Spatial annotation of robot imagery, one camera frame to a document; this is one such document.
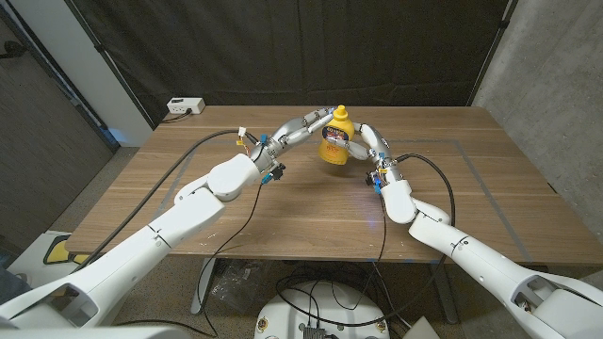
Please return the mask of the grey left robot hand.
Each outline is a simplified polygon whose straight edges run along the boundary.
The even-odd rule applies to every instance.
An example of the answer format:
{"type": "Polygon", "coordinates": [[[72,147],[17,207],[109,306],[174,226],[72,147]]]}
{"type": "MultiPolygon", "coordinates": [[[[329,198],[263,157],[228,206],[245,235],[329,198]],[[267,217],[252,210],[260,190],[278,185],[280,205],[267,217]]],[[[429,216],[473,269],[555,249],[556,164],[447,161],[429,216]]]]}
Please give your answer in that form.
{"type": "Polygon", "coordinates": [[[265,141],[251,151],[251,159],[260,172],[272,170],[276,159],[303,144],[310,136],[320,131],[334,117],[334,107],[320,108],[309,114],[287,121],[265,141]]]}

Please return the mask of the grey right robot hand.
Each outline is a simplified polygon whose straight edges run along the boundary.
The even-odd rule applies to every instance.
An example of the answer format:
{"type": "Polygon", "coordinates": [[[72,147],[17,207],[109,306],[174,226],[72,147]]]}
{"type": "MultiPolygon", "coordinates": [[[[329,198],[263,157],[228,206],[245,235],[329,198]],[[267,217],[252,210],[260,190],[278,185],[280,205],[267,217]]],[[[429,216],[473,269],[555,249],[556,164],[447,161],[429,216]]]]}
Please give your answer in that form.
{"type": "Polygon", "coordinates": [[[389,185],[401,186],[407,192],[412,189],[397,169],[397,161],[391,155],[388,142],[372,126],[365,123],[353,123],[354,132],[367,145],[366,147],[349,140],[326,137],[329,144],[343,148],[358,160],[369,160],[376,169],[367,174],[367,184],[383,188],[389,185]]]}

